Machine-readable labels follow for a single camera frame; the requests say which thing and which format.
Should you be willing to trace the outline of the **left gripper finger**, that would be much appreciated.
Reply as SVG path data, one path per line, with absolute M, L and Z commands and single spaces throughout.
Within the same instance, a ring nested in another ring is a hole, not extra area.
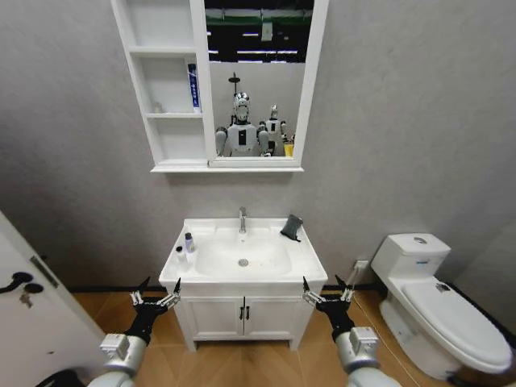
M 144 290 L 147 288 L 148 283 L 150 281 L 150 277 L 146 277 L 134 291 L 130 292 L 131 303 L 133 305 L 144 305 L 148 304 L 149 300 L 146 300 L 143 297 Z
M 161 298 L 157 305 L 161 308 L 171 308 L 175 306 L 181 300 L 181 278 L 179 277 L 174 288 L 173 292 Z

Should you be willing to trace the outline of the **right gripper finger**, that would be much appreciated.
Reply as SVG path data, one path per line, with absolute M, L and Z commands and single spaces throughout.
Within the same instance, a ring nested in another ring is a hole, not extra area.
M 342 291 L 342 295 L 340 297 L 340 300 L 342 302 L 350 303 L 352 301 L 352 295 L 355 290 L 355 274 L 350 274 L 347 278 L 347 280 L 343 280 L 340 278 L 337 274 L 335 274 L 335 279 L 337 280 L 338 287 Z
M 325 306 L 327 300 L 310 289 L 308 281 L 305 277 L 302 278 L 302 283 L 302 298 L 310 305 L 312 305 L 315 309 L 322 309 Z

